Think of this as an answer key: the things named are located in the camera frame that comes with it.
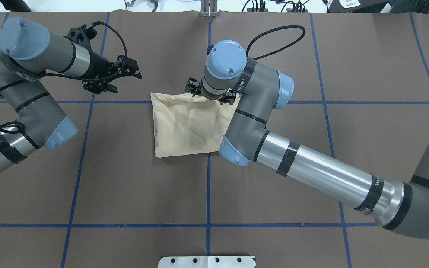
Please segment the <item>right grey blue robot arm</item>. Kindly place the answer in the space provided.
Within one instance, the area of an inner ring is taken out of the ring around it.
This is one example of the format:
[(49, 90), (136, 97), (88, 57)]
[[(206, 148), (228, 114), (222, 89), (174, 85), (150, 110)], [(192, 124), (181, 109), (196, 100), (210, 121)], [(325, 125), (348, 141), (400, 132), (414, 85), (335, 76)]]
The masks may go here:
[(429, 239), (429, 143), (410, 182), (389, 182), (267, 130), (274, 109), (293, 95), (293, 79), (247, 56), (236, 41), (207, 49), (200, 82), (190, 78), (185, 91), (232, 105), (240, 102), (223, 135), (219, 154), (231, 163), (257, 162), (293, 178), (399, 235)]

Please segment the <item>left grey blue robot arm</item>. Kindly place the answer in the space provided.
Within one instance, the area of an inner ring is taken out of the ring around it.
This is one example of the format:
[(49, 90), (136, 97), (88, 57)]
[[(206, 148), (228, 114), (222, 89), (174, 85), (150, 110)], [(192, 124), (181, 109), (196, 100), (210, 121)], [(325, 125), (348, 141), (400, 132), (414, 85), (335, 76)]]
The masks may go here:
[(71, 28), (66, 36), (45, 26), (12, 17), (0, 30), (0, 99), (19, 118), (0, 125), (0, 173), (41, 147), (59, 148), (78, 128), (41, 83), (53, 76), (81, 81), (94, 94), (117, 93), (111, 81), (126, 76), (141, 79), (136, 60), (124, 54), (111, 62), (92, 50), (95, 26)]

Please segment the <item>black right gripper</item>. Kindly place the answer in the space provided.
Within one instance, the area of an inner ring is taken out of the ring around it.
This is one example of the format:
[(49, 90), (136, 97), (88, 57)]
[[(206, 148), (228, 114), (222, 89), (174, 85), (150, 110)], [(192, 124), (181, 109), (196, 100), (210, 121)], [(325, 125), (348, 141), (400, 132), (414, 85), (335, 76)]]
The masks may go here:
[(223, 105), (226, 103), (229, 105), (233, 105), (237, 96), (237, 93), (234, 92), (233, 90), (227, 90), (225, 93), (222, 93), (220, 95), (215, 95), (213, 93), (210, 93), (204, 87), (202, 82), (198, 82), (196, 79), (192, 77), (188, 78), (184, 91), (187, 93), (190, 93), (192, 97), (203, 96), (208, 100), (218, 101), (220, 102), (220, 105)]

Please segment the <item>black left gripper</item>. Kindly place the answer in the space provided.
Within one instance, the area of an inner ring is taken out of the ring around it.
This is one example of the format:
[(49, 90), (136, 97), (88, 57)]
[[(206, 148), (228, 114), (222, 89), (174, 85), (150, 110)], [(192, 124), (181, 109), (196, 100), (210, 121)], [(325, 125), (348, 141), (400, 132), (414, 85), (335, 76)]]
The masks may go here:
[[(103, 56), (92, 51), (90, 40), (97, 35), (95, 29), (87, 29), (86, 25), (77, 28), (71, 28), (67, 34), (67, 39), (73, 42), (73, 59), (70, 66), (67, 67), (67, 75), (85, 79), (82, 82), (83, 88), (94, 94), (101, 92), (118, 93), (117, 87), (111, 85), (114, 77), (107, 78), (119, 70), (124, 77), (132, 76), (138, 79), (142, 78), (139, 72), (138, 63), (127, 56), (119, 55), (114, 63), (106, 60)], [(102, 81), (88, 82), (87, 79), (101, 79)]]

